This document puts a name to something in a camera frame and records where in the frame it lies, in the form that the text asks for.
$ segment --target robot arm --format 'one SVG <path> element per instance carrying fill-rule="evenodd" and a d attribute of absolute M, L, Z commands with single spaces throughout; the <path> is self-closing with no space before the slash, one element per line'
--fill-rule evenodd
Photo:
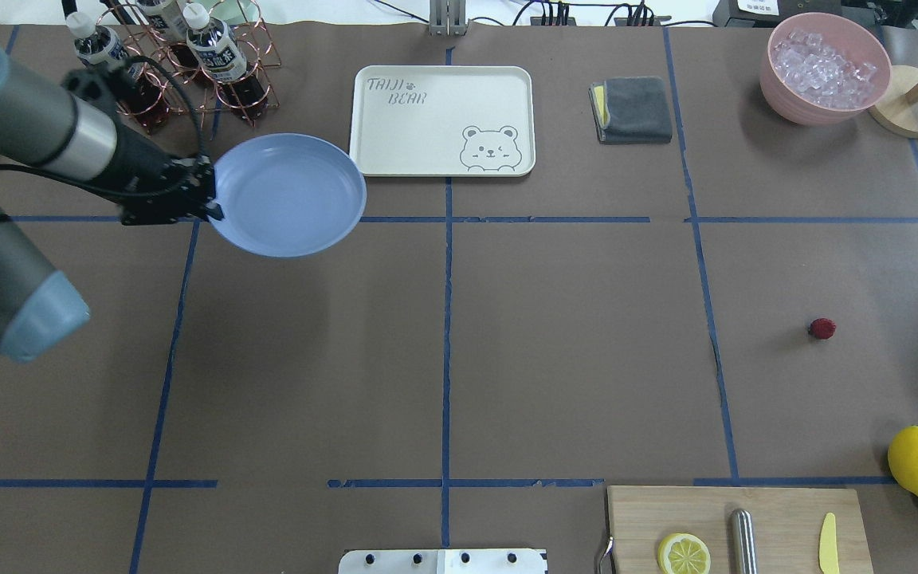
<path fill-rule="evenodd" d="M 109 95 L 115 80 L 81 70 L 67 77 L 67 91 L 0 49 L 0 156 L 26 166 L 0 168 L 32 171 L 117 203 L 124 225 L 222 218 L 203 149 L 179 159 L 121 124 Z M 0 208 L 0 353 L 32 360 L 89 316 L 73 285 Z"/>

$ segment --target white mounting plate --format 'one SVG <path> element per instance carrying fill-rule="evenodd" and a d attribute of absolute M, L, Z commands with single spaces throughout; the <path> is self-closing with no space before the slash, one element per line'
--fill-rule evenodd
<path fill-rule="evenodd" d="M 532 94 L 511 65 L 368 65 L 353 87 L 349 156 L 364 175 L 526 175 Z"/>
<path fill-rule="evenodd" d="M 546 556 L 533 548 L 350 551 L 339 561 L 339 574 L 547 574 Z"/>

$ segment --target bowl of ice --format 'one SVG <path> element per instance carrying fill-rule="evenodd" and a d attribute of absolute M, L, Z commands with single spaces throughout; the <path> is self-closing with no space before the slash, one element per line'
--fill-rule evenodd
<path fill-rule="evenodd" d="M 849 19 L 806 12 L 779 23 L 767 43 L 760 88 L 784 119 L 826 126 L 870 108 L 888 91 L 892 61 Z"/>

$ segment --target lemon slice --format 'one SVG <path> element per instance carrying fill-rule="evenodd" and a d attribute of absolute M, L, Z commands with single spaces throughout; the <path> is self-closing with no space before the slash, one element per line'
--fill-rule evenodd
<path fill-rule="evenodd" d="M 664 574 L 708 574 L 711 553 L 700 538 L 677 532 L 661 541 L 657 548 L 657 562 Z"/>

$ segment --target wooden cutting board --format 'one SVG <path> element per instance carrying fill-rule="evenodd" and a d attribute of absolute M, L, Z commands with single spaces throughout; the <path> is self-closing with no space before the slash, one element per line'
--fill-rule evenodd
<path fill-rule="evenodd" d="M 711 574 L 735 574 L 729 519 L 738 508 L 753 515 L 761 573 L 820 574 L 820 525 L 832 512 L 841 574 L 873 574 L 855 490 L 719 486 L 609 486 L 615 571 L 660 574 L 658 545 L 668 534 L 688 532 L 710 548 Z"/>

